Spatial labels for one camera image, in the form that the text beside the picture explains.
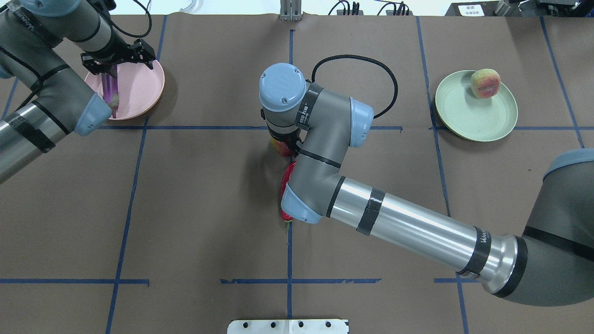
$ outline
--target pink plate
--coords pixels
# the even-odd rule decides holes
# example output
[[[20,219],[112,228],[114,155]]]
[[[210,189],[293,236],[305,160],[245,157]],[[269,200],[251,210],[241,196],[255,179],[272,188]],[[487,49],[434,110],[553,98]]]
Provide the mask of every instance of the pink plate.
[[[103,97],[101,75],[87,74],[84,79],[91,89]],[[158,61],[153,69],[144,64],[126,62],[118,65],[119,108],[114,121],[123,121],[140,116],[154,106],[165,86],[165,73]]]

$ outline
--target plate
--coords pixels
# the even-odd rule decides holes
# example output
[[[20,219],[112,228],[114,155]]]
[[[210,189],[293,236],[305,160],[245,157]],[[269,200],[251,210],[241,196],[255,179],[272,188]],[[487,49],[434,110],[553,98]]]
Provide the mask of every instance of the plate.
[[[437,114],[462,138],[473,141],[501,139],[516,126],[516,100],[503,83],[495,96],[478,99],[470,89],[470,76],[474,72],[455,72],[440,83],[435,94]]]
[[[87,74],[84,79],[91,89],[103,97],[101,75]],[[138,117],[150,108],[163,94],[165,73],[158,61],[153,61],[153,69],[146,65],[125,62],[118,65],[119,107],[117,118],[113,121],[123,121]]]

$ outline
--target white plastic mount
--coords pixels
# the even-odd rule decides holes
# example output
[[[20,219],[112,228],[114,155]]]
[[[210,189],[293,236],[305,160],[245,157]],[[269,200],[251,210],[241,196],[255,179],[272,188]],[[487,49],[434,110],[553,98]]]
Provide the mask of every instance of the white plastic mount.
[[[309,320],[235,320],[227,334],[349,334],[349,321],[341,319]]]

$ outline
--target red chili pepper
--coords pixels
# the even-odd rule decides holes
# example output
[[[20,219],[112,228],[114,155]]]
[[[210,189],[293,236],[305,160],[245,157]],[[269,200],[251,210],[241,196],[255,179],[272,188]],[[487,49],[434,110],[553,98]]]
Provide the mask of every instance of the red chili pepper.
[[[280,195],[282,197],[282,195],[285,194],[285,188],[287,187],[287,182],[289,182],[289,178],[291,178],[291,174],[293,173],[293,169],[295,168],[295,162],[293,161],[289,164],[289,166],[287,167],[287,169],[285,170],[285,173],[283,174],[283,182],[280,186]],[[289,227],[289,224],[293,221],[293,217],[287,215],[282,209],[281,209],[281,216],[283,218],[283,220],[287,223],[287,228]]]

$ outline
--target black tape band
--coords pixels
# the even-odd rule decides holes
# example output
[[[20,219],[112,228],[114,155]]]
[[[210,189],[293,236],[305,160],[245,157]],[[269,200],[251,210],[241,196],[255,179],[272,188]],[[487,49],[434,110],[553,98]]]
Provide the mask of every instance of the black tape band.
[[[41,103],[37,102],[37,101],[33,101],[31,102],[32,104],[34,104],[36,107],[39,108],[39,110],[43,111],[43,113],[49,117],[60,129],[62,129],[62,131],[64,131],[65,134],[70,134],[70,130],[68,130],[67,127],[64,126],[64,124],[62,122],[60,122],[60,120],[58,118],[56,118],[56,116],[54,116],[51,112],[49,112],[49,110],[44,107]]]
[[[481,274],[485,267],[486,261],[491,252],[491,234],[488,231],[483,231],[476,227],[476,243],[475,249],[472,251],[470,260],[464,269],[457,272],[458,275],[465,278],[474,279]]]
[[[50,48],[55,48],[62,43],[62,39],[49,32],[48,29],[39,22],[39,20],[31,14],[26,8],[21,5],[18,0],[13,0],[7,3],[8,9],[14,14],[17,20],[30,32],[34,33],[41,41],[46,43]]]
[[[39,78],[39,80],[35,81],[35,83],[33,83],[33,85],[31,86],[31,90],[36,90],[37,88],[39,88],[39,85],[41,84],[42,81],[45,81],[51,77],[53,77],[54,74],[63,71],[67,68],[70,68],[70,66],[68,66],[67,64],[62,64],[58,67],[55,67],[53,69],[51,69],[49,72],[47,72],[46,74],[42,75],[41,78]]]
[[[363,212],[363,216],[361,216],[359,226],[357,226],[358,232],[365,235],[371,234],[371,229],[377,220],[377,216],[380,214],[381,203],[384,201],[385,196],[385,191],[377,188],[371,189],[371,195],[365,206],[365,211]]]
[[[35,129],[31,123],[17,113],[13,113],[10,119],[7,120],[7,123],[43,153],[47,153],[56,147],[56,144],[41,132],[41,130]]]
[[[307,92],[305,92],[303,100],[301,100],[299,111],[297,112],[297,117],[295,118],[295,125],[305,131],[309,130],[309,118],[311,116],[311,112],[314,109],[314,104],[322,92],[322,89],[324,89],[324,87],[317,83],[310,84]]]
[[[516,290],[518,284],[520,284],[520,281],[522,280],[522,276],[524,276],[526,262],[528,262],[528,247],[526,246],[526,241],[522,238],[516,237],[516,242],[518,244],[518,253],[516,254],[514,270],[511,272],[511,276],[503,288],[494,293],[493,296],[499,298],[505,298],[509,296],[512,292],[514,292],[514,290]]]
[[[85,39],[80,39],[80,40],[72,40],[72,43],[83,43],[86,42],[88,40],[90,40],[91,38],[97,36],[97,34],[99,33],[99,29],[101,28],[101,18],[99,18],[99,23],[97,24],[97,28],[95,28],[95,31],[91,34],[91,36],[85,38]]]
[[[330,215],[332,214],[332,208],[334,207],[334,202],[336,202],[336,197],[338,197],[338,193],[340,191],[340,187],[342,187],[342,184],[345,182],[346,177],[340,177],[340,181],[338,181],[338,184],[336,185],[336,188],[334,189],[334,194],[332,194],[332,199],[330,200],[330,205],[328,205],[328,211],[326,212],[326,217],[330,218]]]
[[[584,244],[580,244],[579,242],[571,241],[569,239],[559,237],[558,235],[529,226],[526,226],[523,235],[540,240],[564,251],[568,251],[579,257],[583,257],[586,260],[594,261],[594,248],[590,246],[586,246]]]
[[[338,169],[340,169],[341,164],[339,164],[336,161],[330,160],[330,159],[326,159],[323,156],[319,156],[315,153],[311,153],[310,151],[306,151],[306,150],[301,150],[300,151],[301,154],[308,156],[312,159],[318,160],[318,161],[322,161],[323,163],[327,163],[328,165],[332,166],[332,167],[336,167]]]

